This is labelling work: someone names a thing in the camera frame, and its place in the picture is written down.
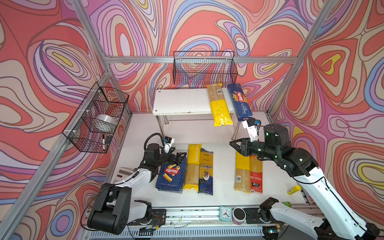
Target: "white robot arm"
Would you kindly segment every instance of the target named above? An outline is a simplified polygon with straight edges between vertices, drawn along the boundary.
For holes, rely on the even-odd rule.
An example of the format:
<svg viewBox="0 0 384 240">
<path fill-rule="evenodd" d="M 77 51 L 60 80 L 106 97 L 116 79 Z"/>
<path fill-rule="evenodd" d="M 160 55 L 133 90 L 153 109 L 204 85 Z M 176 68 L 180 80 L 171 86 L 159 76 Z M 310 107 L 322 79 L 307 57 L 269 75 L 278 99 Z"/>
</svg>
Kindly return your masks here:
<svg viewBox="0 0 384 240">
<path fill-rule="evenodd" d="M 274 161 L 300 183 L 326 216 L 325 219 L 313 217 L 269 198 L 260 205 L 261 219 L 288 223 L 314 239 L 371 240 L 378 237 L 380 230 L 366 223 L 347 205 L 311 154 L 291 146 L 285 127 L 280 124 L 264 126 L 265 142 L 260 142 L 255 140 L 258 137 L 254 130 L 255 126 L 260 127 L 260 121 L 250 119 L 243 125 L 250 138 L 234 140 L 230 145 L 244 156 L 255 155 L 262 161 Z"/>
<path fill-rule="evenodd" d="M 147 146 L 148 140 L 159 135 L 162 147 L 156 143 Z M 101 230 L 113 234 L 120 234 L 127 223 L 137 220 L 140 223 L 148 223 L 152 219 L 152 206 L 150 202 L 136 200 L 131 203 L 131 196 L 142 186 L 151 182 L 159 172 L 159 167 L 167 162 L 179 165 L 186 152 L 178 152 L 175 156 L 172 152 L 174 139 L 165 137 L 160 133 L 154 133 L 144 143 L 144 157 L 138 169 L 115 184 L 105 183 L 99 193 L 88 217 L 89 228 Z"/>
</svg>

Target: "wire basket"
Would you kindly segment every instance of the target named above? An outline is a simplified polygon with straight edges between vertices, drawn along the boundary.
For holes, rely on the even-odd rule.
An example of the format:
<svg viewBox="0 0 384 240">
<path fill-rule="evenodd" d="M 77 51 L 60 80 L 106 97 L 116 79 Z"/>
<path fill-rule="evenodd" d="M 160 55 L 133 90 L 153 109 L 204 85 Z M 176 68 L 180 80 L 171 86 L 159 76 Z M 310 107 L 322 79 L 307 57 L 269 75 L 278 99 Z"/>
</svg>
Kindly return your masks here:
<svg viewBox="0 0 384 240">
<path fill-rule="evenodd" d="M 202 88 L 221 83 L 235 83 L 237 68 L 233 51 L 175 51 L 173 52 L 173 83 Z"/>
<path fill-rule="evenodd" d="M 81 152 L 108 152 L 129 95 L 99 87 L 67 138 Z"/>
</svg>

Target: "blue pasta package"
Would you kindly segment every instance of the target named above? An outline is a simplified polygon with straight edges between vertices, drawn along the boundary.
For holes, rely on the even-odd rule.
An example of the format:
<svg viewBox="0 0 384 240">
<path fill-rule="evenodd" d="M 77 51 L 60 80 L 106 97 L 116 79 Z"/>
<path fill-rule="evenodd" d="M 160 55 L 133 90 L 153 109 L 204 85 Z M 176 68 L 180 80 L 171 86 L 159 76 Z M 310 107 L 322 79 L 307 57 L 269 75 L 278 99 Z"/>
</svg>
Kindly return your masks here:
<svg viewBox="0 0 384 240">
<path fill-rule="evenodd" d="M 166 163 L 160 167 L 156 188 L 160 191 L 182 193 L 187 169 L 187 157 L 184 157 L 180 165 Z"/>
<path fill-rule="evenodd" d="M 199 170 L 199 193 L 214 194 L 214 153 L 201 149 Z"/>
<path fill-rule="evenodd" d="M 240 83 L 230 83 L 227 88 L 232 97 L 231 99 L 233 107 L 235 108 L 237 121 L 242 122 L 253 118 L 251 108 L 249 107 L 248 101 L 244 96 Z"/>
</svg>

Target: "yellow glue stick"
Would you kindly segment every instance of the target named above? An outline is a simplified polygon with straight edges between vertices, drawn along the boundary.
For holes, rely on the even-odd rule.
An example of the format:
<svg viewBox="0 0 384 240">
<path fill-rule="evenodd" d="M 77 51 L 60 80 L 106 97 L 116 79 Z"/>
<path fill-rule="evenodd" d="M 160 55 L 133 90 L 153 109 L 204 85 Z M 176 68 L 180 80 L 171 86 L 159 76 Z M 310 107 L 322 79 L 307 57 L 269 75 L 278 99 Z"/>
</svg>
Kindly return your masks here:
<svg viewBox="0 0 384 240">
<path fill-rule="evenodd" d="M 299 185 L 296 185 L 296 186 L 294 186 L 293 188 L 291 188 L 290 190 L 288 190 L 287 193 L 288 193 L 289 195 L 292 195 L 292 194 L 294 194 L 295 192 L 298 192 L 298 191 L 300 191 L 300 190 L 301 190 L 301 187 L 300 187 Z"/>
</svg>

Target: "swirl pattern backdrop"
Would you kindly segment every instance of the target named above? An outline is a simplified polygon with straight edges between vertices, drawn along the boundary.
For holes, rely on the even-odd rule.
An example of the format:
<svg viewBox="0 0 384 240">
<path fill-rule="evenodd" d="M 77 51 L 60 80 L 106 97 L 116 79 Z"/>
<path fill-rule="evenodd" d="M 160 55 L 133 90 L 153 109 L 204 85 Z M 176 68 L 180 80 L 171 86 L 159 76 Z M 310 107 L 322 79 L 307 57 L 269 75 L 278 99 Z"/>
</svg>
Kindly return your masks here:
<svg viewBox="0 0 384 240">
<path fill-rule="evenodd" d="M 0 221 L 104 73 L 70 2 L 0 1 Z M 76 238 L 126 121 L 107 154 L 67 148 L 13 239 Z"/>
<path fill-rule="evenodd" d="M 275 122 L 308 150 L 346 203 L 384 225 L 384 3 L 339 1 Z"/>
<path fill-rule="evenodd" d="M 95 0 L 89 14 L 109 56 L 173 56 L 174 51 L 233 50 L 236 56 L 296 56 L 322 0 Z M 173 64 L 116 63 L 111 68 L 132 111 L 152 111 Z M 289 64 L 237 64 L 237 83 L 253 110 L 266 110 Z"/>
</svg>

